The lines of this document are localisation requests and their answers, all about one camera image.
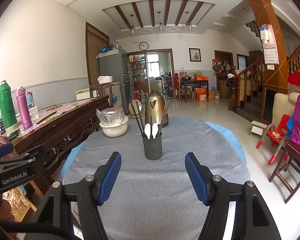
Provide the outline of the purple water bottle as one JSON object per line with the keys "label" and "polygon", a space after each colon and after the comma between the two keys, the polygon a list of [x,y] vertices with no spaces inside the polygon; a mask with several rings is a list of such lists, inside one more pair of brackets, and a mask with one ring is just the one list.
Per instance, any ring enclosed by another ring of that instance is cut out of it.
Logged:
{"label": "purple water bottle", "polygon": [[21,118],[21,123],[24,129],[28,129],[31,126],[33,126],[33,124],[29,113],[29,108],[27,106],[26,90],[24,87],[20,86],[17,88],[16,99],[17,99],[17,105],[18,105],[19,114]]}

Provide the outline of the green thermos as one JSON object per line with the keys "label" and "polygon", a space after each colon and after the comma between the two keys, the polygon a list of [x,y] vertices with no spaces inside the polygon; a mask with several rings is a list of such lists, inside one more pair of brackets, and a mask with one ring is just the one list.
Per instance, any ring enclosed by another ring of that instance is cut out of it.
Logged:
{"label": "green thermos", "polygon": [[0,113],[6,133],[11,133],[18,128],[11,88],[6,80],[2,81],[0,85]]}

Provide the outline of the dark wooden sideboard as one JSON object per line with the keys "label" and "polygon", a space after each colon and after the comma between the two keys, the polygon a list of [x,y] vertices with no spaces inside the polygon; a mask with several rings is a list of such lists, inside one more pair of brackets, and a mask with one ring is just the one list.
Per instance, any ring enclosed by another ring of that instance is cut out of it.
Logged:
{"label": "dark wooden sideboard", "polygon": [[24,136],[12,140],[13,154],[21,154],[42,145],[45,153],[38,161],[39,178],[30,181],[35,191],[43,196],[54,180],[51,175],[68,157],[71,150],[100,129],[96,111],[110,107],[108,96],[80,100],[73,109],[47,119]]}

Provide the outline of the brown wooden stool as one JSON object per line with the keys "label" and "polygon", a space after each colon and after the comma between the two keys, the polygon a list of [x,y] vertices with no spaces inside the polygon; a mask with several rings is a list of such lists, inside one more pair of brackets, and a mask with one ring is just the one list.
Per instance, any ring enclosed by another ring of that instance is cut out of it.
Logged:
{"label": "brown wooden stool", "polygon": [[291,140],[287,140],[279,162],[269,178],[270,183],[275,177],[279,178],[281,183],[289,191],[290,195],[284,200],[285,204],[291,200],[300,188],[300,181],[297,183],[296,187],[292,188],[289,182],[281,174],[282,171],[286,172],[290,167],[300,174],[300,145],[292,142]]}

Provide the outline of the small white step stool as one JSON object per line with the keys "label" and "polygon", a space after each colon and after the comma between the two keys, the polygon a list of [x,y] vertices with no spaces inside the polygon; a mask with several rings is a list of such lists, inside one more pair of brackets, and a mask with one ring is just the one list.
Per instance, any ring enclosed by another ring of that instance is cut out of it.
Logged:
{"label": "small white step stool", "polygon": [[251,122],[251,130],[249,135],[256,134],[262,136],[263,132],[266,130],[267,125],[256,120]]}

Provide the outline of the grey table cloth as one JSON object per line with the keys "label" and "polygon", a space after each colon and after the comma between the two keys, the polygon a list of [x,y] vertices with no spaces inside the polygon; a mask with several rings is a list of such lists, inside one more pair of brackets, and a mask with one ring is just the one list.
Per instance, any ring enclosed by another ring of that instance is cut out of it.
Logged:
{"label": "grey table cloth", "polygon": [[99,208],[109,239],[197,239],[208,208],[198,200],[184,159],[194,153],[202,165],[229,182],[250,179],[245,161],[206,122],[172,116],[162,129],[162,157],[145,157],[138,125],[130,121],[117,138],[89,136],[67,169],[63,183],[76,183],[119,152],[122,165],[109,199]]}

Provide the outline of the clear plastic bag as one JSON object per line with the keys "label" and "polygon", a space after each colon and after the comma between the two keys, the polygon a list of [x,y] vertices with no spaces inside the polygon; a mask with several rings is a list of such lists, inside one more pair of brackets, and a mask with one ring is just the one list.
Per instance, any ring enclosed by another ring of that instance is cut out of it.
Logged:
{"label": "clear plastic bag", "polygon": [[96,115],[104,126],[120,125],[125,119],[123,109],[116,107],[106,108],[102,111],[97,109]]}

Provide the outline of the cream chair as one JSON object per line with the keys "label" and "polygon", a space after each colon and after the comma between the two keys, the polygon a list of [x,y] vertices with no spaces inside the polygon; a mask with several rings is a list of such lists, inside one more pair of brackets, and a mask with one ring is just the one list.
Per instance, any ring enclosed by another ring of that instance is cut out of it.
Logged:
{"label": "cream chair", "polygon": [[276,93],[274,96],[273,116],[271,123],[277,127],[284,114],[292,116],[295,110],[300,93],[291,92],[289,95],[283,93]]}

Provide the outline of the dark grey utensil holder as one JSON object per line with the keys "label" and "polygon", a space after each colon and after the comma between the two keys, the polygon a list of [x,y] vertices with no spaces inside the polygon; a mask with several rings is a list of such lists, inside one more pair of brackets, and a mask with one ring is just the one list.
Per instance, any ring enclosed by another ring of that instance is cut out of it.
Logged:
{"label": "dark grey utensil holder", "polygon": [[146,159],[158,160],[162,157],[162,134],[155,139],[147,139],[142,137],[143,149]]}

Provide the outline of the white spoon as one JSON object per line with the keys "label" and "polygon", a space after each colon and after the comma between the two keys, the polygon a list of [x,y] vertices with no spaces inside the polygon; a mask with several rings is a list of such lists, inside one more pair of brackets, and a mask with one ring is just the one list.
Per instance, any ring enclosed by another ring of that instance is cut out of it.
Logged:
{"label": "white spoon", "polygon": [[152,137],[153,137],[153,139],[155,139],[157,137],[158,130],[159,130],[158,124],[153,123],[152,124]]}
{"label": "white spoon", "polygon": [[151,125],[149,123],[145,124],[144,133],[147,139],[151,138]]}

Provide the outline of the wooden stair railing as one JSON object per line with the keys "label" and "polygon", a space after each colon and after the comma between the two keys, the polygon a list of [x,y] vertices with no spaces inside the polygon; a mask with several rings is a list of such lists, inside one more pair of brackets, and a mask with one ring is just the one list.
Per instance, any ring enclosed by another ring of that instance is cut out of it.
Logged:
{"label": "wooden stair railing", "polygon": [[250,102],[254,91],[258,91],[263,83],[264,56],[259,57],[244,70],[232,71],[231,79],[234,86],[231,89],[229,110],[235,111],[243,108],[246,102]]}

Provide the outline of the white spoon right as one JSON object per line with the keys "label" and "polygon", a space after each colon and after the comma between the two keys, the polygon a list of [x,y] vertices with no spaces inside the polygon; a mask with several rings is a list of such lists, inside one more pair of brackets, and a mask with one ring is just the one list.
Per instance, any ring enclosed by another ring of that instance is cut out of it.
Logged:
{"label": "white spoon right", "polygon": [[153,137],[153,139],[155,139],[157,137],[158,130],[159,130],[158,124],[153,123],[152,124],[152,137]]}

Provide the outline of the dark chopstick in holder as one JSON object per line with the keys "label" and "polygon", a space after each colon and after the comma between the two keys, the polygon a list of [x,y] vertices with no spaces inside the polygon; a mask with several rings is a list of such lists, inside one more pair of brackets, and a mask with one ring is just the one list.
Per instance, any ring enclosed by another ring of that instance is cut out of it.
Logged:
{"label": "dark chopstick in holder", "polygon": [[142,116],[141,116],[141,112],[140,112],[140,109],[139,109],[138,101],[137,100],[132,100],[130,102],[130,105],[131,105],[131,108],[132,108],[132,111],[133,111],[133,114],[134,114],[134,118],[135,118],[135,120],[138,124],[139,129],[140,129],[141,136],[144,137],[145,136],[144,126],[143,126],[143,122],[142,122]]}

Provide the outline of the grey refrigerator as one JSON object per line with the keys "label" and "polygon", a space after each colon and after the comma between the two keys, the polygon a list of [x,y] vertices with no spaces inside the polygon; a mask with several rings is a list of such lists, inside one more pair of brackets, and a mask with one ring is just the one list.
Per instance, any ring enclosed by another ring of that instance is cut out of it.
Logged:
{"label": "grey refrigerator", "polygon": [[127,52],[122,48],[97,55],[101,75],[110,75],[120,85],[121,102],[125,114],[129,113],[129,103],[134,99],[132,67]]}

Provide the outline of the wall calendar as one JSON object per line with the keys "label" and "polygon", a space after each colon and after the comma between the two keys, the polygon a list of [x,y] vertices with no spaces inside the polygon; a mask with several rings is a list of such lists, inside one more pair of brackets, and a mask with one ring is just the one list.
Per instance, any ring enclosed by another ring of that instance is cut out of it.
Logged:
{"label": "wall calendar", "polygon": [[279,64],[279,54],[272,25],[264,24],[259,28],[259,30],[263,46],[265,64]]}

